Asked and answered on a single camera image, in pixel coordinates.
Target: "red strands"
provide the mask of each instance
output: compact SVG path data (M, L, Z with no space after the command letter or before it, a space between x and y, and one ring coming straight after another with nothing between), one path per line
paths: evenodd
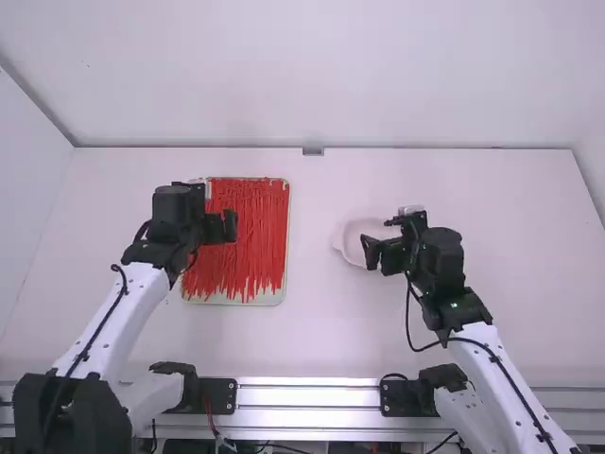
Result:
M233 209L239 216L235 244L204 246L182 277L183 298L222 293L244 303L259 293L275 293L285 280L290 186L270 178L212 179L206 210Z

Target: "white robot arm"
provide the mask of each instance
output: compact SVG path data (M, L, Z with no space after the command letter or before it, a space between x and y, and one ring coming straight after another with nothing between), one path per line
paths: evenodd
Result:
M377 240L362 235L368 270L376 270L380 262L384 275L406 275L410 348L422 352L441 345L456 361L456 365L421 371L420 394L427 386L432 388L434 410L456 429L473 454L580 453L514 367L488 309L465 287L461 235L443 227L429 228L427 214L419 205L400 209L385 225L401 226L402 236ZM421 305L427 328L439 338L422 348L414 347L409 336L410 295ZM383 381L381 389L389 385ZM414 392L416 385L411 383L399 385L403 386L399 402L389 399L384 390L381 394L383 406L388 402L401 413L409 395L418 395L418 390ZM389 412L383 407L384 415L394 415L390 406Z
M127 453L132 436L165 410L203 409L195 367L157 363L126 390L118 376L155 307L197 258L235 242L237 214L206 213L205 182L153 195L151 220L124 251L117 279L84 332L45 375L26 374L13 394L18 453Z

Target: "white wall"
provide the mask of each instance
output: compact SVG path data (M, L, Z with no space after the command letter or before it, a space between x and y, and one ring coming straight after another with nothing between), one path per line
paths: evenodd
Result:
M601 215L601 0L21 0L0 55L82 145L573 148Z
M81 149L0 345L3 377L43 371L67 350L111 287L109 266L148 218L154 188L199 175L290 181L285 300L190 305L176 289L132 363L192 362L209 375L380 376L451 360L406 347L401 276L351 267L329 244L352 209L385 206L388 216L421 201L433 225L462 232L469 285L529 378L605 384L605 350L592 348L602 337L605 236L568 150L328 149L308 158L299 149ZM416 305L411 314L415 341L435 339ZM49 325L44 342L28 334Z
M72 149L0 67L0 336L26 279Z

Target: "black bracket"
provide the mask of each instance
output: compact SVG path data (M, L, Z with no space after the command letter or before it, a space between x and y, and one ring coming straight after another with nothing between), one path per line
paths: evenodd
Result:
M156 362L149 367L156 374L182 374L185 377L181 403L166 413L234 414L237 380L234 378L198 377L196 367L180 362Z
M234 414L237 401L237 381L234 378L198 378L199 405L167 410L166 413L207 414L205 403L213 415Z
M234 414L237 381L234 378L199 378L201 397L209 399L212 414Z
M422 369L417 380L380 380L380 412L387 418L436 417L435 390L450 392L466 389L468 378L457 364L442 364Z
M380 412L386 418L436 417L434 390L419 380L380 380Z

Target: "wire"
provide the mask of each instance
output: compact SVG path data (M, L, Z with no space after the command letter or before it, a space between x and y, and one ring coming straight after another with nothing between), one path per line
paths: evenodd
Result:
M155 431L155 418L151 420L151 434L152 434L152 445L151 445L151 450L149 451L151 454L153 454L156 449L158 448L158 435Z
M402 380L409 381L405 375L403 375L403 374L397 374L396 372L393 372L391 374L386 374L385 376L383 376L380 379L380 381L382 381L384 379L387 379L387 378L401 378Z
M261 454L261 452L263 452L265 450L265 448L269 445L269 443L271 443L271 440L267 440L266 443L264 443L261 447L259 447L258 449L256 449L251 454Z
M276 445L274 443L265 443L265 444L263 444L261 446L263 446L263 449L265 447L276 447L278 449L283 449L285 451L290 451L290 452L296 452L298 454L312 454L312 453L310 453L308 451L303 451L301 449L297 449L296 447L290 447L290 446L286 446L286 445Z
M210 397L207 395L204 397L204 405L206 407L206 414L208 415L208 425L215 438L217 438L220 435L220 432L216 429L215 418L212 415L212 403L210 402Z
M105 314L105 317L103 317L103 320L101 320L101 323L98 324L98 327L96 328L95 332L93 333L93 335L91 336L91 338L88 340L88 342L86 343L86 345L84 346L84 348L82 349L82 351L78 353L78 355L74 359L74 362L72 363L72 365L67 370L67 373L65 374L64 378L69 378L70 376L72 376L72 373L76 370L76 368L79 366L79 364L82 361L88 360L88 357L89 357L88 356L88 352L92 348L93 343L95 343L96 338L98 337L98 335L103 330L103 326L105 326L105 323L111 317L113 311L115 310L115 308L117 307L117 305L122 300L122 297L124 295L128 295L129 294L129 287L128 287L128 284L127 284L126 274L124 273L124 270L122 270L122 268L119 265L116 265L115 263L112 264L111 269L112 269L112 271L119 272L120 275L122 276L122 287L121 287L121 289L120 289L120 291L119 291L119 293L117 295L117 298L113 302L113 304L110 307L110 309L107 311L107 314ZM69 380L63 380L62 381L62 383L59 386L59 388L57 389L57 392L55 393L55 397L53 398L52 403L51 403L51 405L49 407L49 411L48 411L48 414L46 415L46 419L44 420L42 434L43 434L43 441L45 443L48 441L48 436L50 435L50 429L52 428L52 424L53 424L53 421L55 419L55 413L59 409L59 404L60 404L60 401L61 401L61 397L62 397L62 395L63 395L63 393L65 391L65 388L67 388L68 382L69 382Z
M456 431L450 433L447 437L445 437L443 440L441 440L438 445L436 445L430 451L426 451L424 454L433 454L434 452L437 452L438 449L441 449L442 447L444 447L447 442L449 442L451 439L453 439L457 435L458 435L458 433Z
M418 301L418 302L420 302L420 298L416 294L416 292L412 289L412 284L411 284L411 282L409 280L409 276L407 276L407 274L406 274L406 279L407 279L407 292L406 292L406 337L407 337L407 344L409 345L409 348L413 352L420 353L420 352L423 352L425 350L428 350L429 348L433 348L433 347L435 347L437 345L441 345L442 341L445 341L446 345L449 342L465 342L465 343L471 343L472 345L474 345L474 346L480 348L481 350L487 352L488 355L490 355L490 361L494 362L498 366L498 368L500 368L500 370L502 371L502 374L504 374L504 377L509 382L509 384L512 387L512 389L514 390L515 394L517 394L517 397L519 397L519 400L521 401L521 403L525 407L527 413L531 417L534 426L538 429L538 431L540 432L540 435L542 436L542 438L544 439L544 441L546 442L546 444L550 448L550 451L553 454L558 454L557 449L555 448L555 446L552 443L552 440L550 439L550 435L548 434L548 432L546 432L544 426L542 425L542 423L540 422L540 420L536 416L536 413L533 411L533 409L531 408L531 406L529 405L529 403L526 401L525 397L523 396L523 393L521 393L521 390L519 390L519 387L517 386L517 384L512 379L512 376L510 376L510 373L507 370L507 368L504 366L504 364L502 364L502 360L498 357L498 355L496 355L492 351L492 349L490 347L482 344L481 342L479 342L477 340L468 339L468 338L451 338L451 337L447 337L444 340L436 340L436 341L428 343L424 347L420 347L420 348L417 348L417 347L414 346L414 344L412 343L411 336L409 334L409 296L410 295L414 295L414 299L416 301Z

